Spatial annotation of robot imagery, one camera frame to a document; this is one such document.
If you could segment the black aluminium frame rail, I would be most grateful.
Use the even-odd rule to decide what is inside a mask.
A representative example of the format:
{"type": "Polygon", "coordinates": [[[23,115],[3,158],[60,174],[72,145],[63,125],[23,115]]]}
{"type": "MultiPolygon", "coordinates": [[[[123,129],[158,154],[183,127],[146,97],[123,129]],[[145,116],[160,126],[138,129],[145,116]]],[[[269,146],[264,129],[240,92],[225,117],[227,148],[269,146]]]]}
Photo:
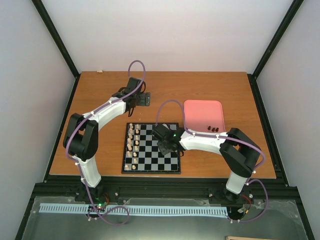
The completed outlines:
{"type": "MultiPolygon", "coordinates": [[[[208,199],[216,191],[225,188],[225,178],[183,178],[183,177],[102,177],[97,187],[89,193],[93,200],[109,199],[118,202],[129,198],[174,198],[208,199]]],[[[282,179],[264,179],[244,187],[254,198],[263,199],[265,194],[272,200],[297,200],[297,187],[287,185],[282,179]]],[[[88,192],[79,176],[50,175],[44,182],[35,184],[31,197],[74,197],[78,201],[89,200],[88,192]]]]}

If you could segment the black white chessboard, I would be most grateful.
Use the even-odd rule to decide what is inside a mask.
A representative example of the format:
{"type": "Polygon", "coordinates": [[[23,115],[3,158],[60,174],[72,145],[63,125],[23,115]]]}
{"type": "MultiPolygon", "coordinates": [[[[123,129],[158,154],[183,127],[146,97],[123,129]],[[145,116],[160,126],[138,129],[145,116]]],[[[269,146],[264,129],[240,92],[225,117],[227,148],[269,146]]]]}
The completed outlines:
{"type": "Polygon", "coordinates": [[[156,124],[152,122],[128,122],[124,138],[124,151],[122,160],[123,174],[180,174],[181,159],[177,152],[162,155],[152,135],[156,124]]]}

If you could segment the pink plastic tray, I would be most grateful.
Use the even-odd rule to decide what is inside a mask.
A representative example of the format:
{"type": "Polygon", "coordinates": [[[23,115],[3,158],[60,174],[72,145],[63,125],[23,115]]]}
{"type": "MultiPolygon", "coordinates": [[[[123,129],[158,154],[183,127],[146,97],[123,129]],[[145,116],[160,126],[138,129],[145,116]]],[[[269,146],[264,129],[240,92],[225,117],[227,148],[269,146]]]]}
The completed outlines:
{"type": "Polygon", "coordinates": [[[221,133],[225,132],[225,122],[223,106],[217,100],[186,100],[183,104],[185,126],[187,129],[206,132],[221,133]]]}

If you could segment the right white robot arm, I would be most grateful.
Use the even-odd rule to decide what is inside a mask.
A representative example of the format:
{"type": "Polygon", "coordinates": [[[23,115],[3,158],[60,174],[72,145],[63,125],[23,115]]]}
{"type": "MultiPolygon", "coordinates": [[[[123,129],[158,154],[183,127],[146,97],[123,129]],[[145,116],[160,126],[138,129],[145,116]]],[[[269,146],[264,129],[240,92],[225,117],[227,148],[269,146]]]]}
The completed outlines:
{"type": "Polygon", "coordinates": [[[222,156],[230,168],[225,190],[234,195],[239,195],[248,184],[259,158],[266,158],[260,147],[238,128],[213,133],[182,127],[172,130],[166,124],[157,124],[151,134],[158,140],[157,146],[163,155],[197,150],[222,156]]]}

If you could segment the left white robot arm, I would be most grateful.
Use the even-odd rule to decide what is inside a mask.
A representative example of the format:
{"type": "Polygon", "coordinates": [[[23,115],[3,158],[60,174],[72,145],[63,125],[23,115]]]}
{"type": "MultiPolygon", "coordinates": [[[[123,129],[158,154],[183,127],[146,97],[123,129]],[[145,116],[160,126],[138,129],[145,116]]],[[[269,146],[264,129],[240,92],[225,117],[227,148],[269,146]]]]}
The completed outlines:
{"type": "Polygon", "coordinates": [[[68,158],[79,167],[81,182],[88,186],[86,195],[92,201],[103,198],[104,188],[99,184],[101,175],[98,172],[95,154],[99,145],[99,131],[114,118],[128,113],[130,117],[137,106],[149,106],[150,94],[146,83],[139,78],[130,77],[127,86],[121,87],[107,102],[96,109],[70,116],[63,147],[68,158]]]}

